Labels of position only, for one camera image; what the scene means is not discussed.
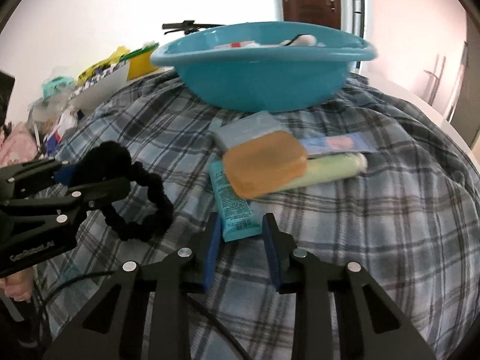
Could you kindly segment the person's left hand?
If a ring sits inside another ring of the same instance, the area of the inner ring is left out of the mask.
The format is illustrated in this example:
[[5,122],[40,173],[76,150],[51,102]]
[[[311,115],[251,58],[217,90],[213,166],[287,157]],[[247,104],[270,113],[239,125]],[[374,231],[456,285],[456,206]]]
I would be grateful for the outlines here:
[[32,297],[34,269],[32,267],[1,278],[1,289],[16,302],[29,302]]

